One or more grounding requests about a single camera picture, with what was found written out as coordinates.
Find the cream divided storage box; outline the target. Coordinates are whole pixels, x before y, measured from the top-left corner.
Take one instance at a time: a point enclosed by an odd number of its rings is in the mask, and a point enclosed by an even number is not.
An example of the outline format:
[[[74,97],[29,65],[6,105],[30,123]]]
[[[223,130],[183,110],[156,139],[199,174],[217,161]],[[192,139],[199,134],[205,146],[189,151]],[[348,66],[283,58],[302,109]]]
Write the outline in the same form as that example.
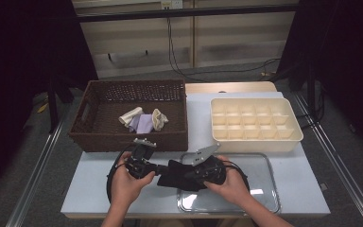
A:
[[[290,102],[283,97],[214,98],[211,122],[220,152],[288,152],[303,139]]]

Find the lilac sock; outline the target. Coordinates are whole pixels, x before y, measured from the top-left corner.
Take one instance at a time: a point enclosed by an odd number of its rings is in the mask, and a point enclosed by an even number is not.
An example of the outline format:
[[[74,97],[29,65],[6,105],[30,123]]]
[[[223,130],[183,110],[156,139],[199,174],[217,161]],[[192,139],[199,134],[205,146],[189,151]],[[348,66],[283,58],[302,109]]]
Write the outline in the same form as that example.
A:
[[[139,122],[140,122],[140,114],[137,114],[132,118],[132,120],[129,123],[129,131],[130,132],[137,131]]]
[[[151,114],[141,114],[139,117],[136,133],[150,133],[153,130],[153,121]]]

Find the black sock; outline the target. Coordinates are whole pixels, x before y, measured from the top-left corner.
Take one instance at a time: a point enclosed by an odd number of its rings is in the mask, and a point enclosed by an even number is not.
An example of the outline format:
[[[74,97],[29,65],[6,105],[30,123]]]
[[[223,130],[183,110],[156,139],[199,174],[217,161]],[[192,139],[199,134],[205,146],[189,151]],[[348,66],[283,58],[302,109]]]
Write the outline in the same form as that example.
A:
[[[193,178],[194,168],[174,160],[168,162],[168,170],[159,178],[157,185],[178,188],[184,191],[198,192],[206,189],[203,182]]]

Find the black curtain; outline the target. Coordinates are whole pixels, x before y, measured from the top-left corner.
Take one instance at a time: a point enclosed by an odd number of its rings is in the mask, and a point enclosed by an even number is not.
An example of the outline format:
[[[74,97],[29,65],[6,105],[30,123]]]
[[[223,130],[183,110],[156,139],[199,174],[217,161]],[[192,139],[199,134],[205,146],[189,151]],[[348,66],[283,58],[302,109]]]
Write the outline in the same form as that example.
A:
[[[316,78],[363,135],[363,0],[299,0],[277,74]]]
[[[0,176],[20,144],[33,97],[72,100],[96,79],[72,0],[0,0]]]

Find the white wall socket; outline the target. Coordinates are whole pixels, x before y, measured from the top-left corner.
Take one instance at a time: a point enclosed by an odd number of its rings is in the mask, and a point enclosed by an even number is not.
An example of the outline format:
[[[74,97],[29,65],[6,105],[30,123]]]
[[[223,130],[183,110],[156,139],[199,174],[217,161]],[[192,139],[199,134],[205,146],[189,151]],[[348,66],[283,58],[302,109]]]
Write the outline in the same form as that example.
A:
[[[183,1],[182,0],[162,0],[161,8],[162,9],[182,9]]]

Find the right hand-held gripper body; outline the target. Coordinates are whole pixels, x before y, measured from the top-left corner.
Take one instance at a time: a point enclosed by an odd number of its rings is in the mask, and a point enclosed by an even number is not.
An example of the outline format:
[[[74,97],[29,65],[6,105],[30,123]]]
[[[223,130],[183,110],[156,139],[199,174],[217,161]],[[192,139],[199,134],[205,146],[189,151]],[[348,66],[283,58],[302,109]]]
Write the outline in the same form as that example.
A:
[[[191,166],[184,177],[197,183],[210,182],[221,185],[226,180],[226,167],[222,161],[214,156],[220,144],[200,148],[195,153],[187,153],[184,163]]]

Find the metal floor rail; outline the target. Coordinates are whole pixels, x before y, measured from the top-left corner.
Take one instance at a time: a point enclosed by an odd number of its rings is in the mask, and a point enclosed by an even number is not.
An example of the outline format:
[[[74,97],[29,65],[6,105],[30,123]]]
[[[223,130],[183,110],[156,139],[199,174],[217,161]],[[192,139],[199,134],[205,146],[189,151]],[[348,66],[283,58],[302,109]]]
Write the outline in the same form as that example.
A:
[[[335,172],[340,178],[340,181],[344,185],[346,191],[350,195],[352,201],[355,204],[355,207],[363,218],[363,190],[357,184],[353,175],[346,167],[343,160],[340,158],[336,148],[329,139],[327,133],[324,131],[320,122],[310,115],[309,104],[307,103],[307,101],[301,94],[298,93],[295,93],[294,97],[298,105],[300,106],[300,109],[304,114],[306,121],[309,123],[309,127],[311,128],[313,133],[315,133],[318,141],[320,142],[320,145],[322,146],[323,151],[325,152],[331,165],[335,169]]]
[[[23,190],[20,199],[16,202],[16,205],[9,216],[6,227],[22,227],[27,211],[35,197],[36,190],[50,159],[51,153],[57,144],[59,136],[61,135],[62,127],[63,121],[61,120],[54,130],[49,133],[39,160],[27,181],[26,187]]]

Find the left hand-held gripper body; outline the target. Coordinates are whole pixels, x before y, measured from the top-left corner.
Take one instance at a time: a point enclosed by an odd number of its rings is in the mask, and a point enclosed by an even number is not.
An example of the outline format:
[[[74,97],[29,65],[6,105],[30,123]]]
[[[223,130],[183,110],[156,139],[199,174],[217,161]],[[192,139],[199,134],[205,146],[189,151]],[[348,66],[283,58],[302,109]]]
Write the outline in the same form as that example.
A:
[[[131,152],[131,156],[126,161],[126,168],[129,174],[135,179],[142,179],[150,172],[158,174],[158,166],[150,163],[154,149],[157,148],[155,143],[145,139],[134,140],[135,148]]]

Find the black stand leg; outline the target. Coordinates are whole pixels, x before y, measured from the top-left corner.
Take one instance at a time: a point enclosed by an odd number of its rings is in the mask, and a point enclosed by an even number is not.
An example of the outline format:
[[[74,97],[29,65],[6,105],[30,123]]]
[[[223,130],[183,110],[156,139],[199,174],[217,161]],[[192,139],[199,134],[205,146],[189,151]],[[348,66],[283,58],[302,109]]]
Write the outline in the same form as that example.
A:
[[[53,132],[59,125],[58,97],[62,103],[71,103],[74,100],[74,96],[70,90],[71,80],[64,76],[51,76],[48,81],[47,95],[48,95],[48,106],[50,113],[50,132]]]
[[[315,122],[318,122],[323,117],[324,98],[322,91],[317,91],[315,68],[311,63],[308,64],[306,87],[308,113]]]

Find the light wooden board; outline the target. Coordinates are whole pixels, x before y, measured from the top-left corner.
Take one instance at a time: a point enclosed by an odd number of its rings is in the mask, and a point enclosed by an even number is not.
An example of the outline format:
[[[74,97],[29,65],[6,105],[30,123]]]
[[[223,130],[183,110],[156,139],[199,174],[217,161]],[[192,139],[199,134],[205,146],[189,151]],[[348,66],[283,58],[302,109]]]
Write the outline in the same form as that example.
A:
[[[269,81],[186,83],[187,94],[197,93],[256,93],[276,92],[276,86]]]

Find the brown woven basket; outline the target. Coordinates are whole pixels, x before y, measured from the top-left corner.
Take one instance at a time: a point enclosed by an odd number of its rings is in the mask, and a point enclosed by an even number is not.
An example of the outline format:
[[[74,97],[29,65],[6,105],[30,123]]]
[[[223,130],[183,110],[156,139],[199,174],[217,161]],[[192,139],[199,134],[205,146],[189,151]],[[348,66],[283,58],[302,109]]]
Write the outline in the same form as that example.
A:
[[[129,131],[119,117],[137,107],[159,110],[164,128],[146,135]],[[158,151],[188,150],[188,121],[183,79],[91,80],[78,107],[69,136],[89,152],[120,151],[136,138],[155,143]]]

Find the person's left hand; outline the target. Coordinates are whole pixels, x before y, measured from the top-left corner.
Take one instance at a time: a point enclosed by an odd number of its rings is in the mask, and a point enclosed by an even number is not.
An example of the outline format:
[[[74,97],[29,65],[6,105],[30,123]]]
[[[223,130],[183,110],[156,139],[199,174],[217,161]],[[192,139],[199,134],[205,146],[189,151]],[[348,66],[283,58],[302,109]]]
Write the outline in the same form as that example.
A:
[[[151,171],[142,179],[132,177],[125,167],[125,162],[130,156],[129,151],[125,152],[117,163],[117,169],[112,177],[111,206],[130,206],[155,176],[155,173]]]

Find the person's right hand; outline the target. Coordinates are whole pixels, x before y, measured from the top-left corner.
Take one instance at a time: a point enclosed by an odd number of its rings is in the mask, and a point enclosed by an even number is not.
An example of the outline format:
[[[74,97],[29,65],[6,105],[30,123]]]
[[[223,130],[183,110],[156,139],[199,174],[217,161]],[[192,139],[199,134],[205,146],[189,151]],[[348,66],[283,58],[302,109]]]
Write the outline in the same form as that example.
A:
[[[251,197],[240,173],[231,167],[226,168],[226,179],[223,184],[205,182],[211,191],[223,197],[226,201],[242,206]]]

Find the black horizontal bar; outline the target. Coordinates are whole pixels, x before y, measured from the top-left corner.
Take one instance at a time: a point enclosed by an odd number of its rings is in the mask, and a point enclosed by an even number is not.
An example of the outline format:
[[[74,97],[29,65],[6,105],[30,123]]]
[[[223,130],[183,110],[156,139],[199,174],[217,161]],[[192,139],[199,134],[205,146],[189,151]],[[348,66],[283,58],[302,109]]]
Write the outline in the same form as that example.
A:
[[[160,9],[150,11],[133,11],[120,13],[89,13],[79,14],[76,20],[80,23],[126,21],[142,19],[179,18],[192,16],[217,16],[232,14],[275,13],[296,11],[298,4],[260,5],[229,8],[202,9]]]

